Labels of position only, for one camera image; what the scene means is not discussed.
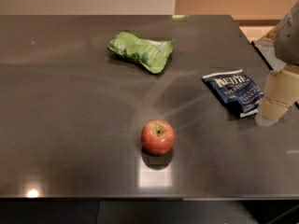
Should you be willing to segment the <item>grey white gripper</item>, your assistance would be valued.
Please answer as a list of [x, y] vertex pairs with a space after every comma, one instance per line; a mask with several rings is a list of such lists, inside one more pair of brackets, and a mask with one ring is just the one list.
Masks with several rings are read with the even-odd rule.
[[260, 126], [277, 123], [299, 100], [299, 1], [278, 24], [275, 55], [279, 60], [289, 64], [278, 72], [271, 71], [267, 76], [263, 99], [255, 117], [256, 123]]

